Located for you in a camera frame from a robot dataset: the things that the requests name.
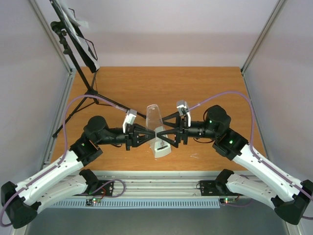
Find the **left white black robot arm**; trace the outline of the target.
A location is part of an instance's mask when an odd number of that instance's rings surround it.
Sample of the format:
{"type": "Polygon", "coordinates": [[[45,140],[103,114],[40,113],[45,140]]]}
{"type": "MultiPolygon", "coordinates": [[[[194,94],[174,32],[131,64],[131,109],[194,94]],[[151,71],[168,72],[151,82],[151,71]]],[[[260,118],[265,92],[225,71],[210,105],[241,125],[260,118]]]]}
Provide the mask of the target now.
{"type": "Polygon", "coordinates": [[[1,215],[7,215],[14,229],[30,223],[50,205],[77,194],[93,195],[99,181],[89,169],[83,169],[103,152],[101,145],[124,144],[127,150],[156,136],[155,131],[134,122],[122,128],[109,128],[102,116],[92,117],[81,137],[62,156],[29,178],[0,188],[1,215]]]}

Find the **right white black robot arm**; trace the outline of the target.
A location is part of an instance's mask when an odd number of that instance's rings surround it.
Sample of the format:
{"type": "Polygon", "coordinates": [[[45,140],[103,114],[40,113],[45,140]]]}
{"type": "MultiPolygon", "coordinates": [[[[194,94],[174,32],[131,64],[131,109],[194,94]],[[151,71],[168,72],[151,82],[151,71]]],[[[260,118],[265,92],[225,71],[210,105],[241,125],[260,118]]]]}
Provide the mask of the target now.
{"type": "Polygon", "coordinates": [[[257,152],[252,143],[229,127],[231,118],[221,106],[209,107],[203,121],[192,121],[185,107],[162,121],[170,129],[158,132],[158,138],[174,147],[180,142],[187,144],[188,138],[211,139],[218,154],[243,166],[261,180],[258,183],[224,169],[215,180],[219,193],[248,196],[269,206],[292,225],[298,225],[305,218],[304,212],[313,199],[312,181],[291,176],[257,152]]]}

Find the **white metronome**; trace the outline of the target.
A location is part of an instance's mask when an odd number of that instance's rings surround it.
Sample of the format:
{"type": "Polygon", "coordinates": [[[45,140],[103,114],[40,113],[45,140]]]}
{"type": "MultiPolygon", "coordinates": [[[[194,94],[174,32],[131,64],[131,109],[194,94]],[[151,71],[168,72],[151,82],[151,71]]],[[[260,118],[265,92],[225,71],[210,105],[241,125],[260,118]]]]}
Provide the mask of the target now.
{"type": "Polygon", "coordinates": [[[165,157],[172,152],[170,144],[160,138],[150,140],[149,146],[156,159],[165,157]]]}

